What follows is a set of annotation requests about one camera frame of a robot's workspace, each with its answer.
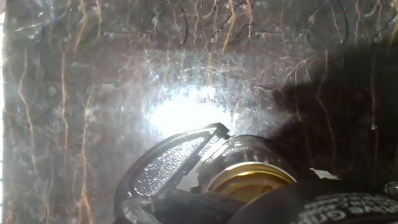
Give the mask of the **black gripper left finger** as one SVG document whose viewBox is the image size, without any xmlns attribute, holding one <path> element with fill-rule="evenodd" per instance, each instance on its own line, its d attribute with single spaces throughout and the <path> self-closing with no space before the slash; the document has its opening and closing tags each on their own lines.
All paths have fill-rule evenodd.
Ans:
<svg viewBox="0 0 398 224">
<path fill-rule="evenodd" d="M 194 194 L 175 190 L 167 193 L 162 199 L 138 205 L 136 213 L 130 217 L 123 213 L 117 214 L 113 222 L 115 224 L 227 223 L 245 204 L 214 192 Z"/>
</svg>

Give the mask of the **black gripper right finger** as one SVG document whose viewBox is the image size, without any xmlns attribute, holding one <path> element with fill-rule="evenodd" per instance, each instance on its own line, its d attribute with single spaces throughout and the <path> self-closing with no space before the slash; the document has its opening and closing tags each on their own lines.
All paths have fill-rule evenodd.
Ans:
<svg viewBox="0 0 398 224">
<path fill-rule="evenodd" d="M 384 191 L 385 191 L 385 193 L 387 193 L 389 195 L 397 197 L 398 196 L 398 181 L 388 182 L 384 186 Z"/>
</svg>

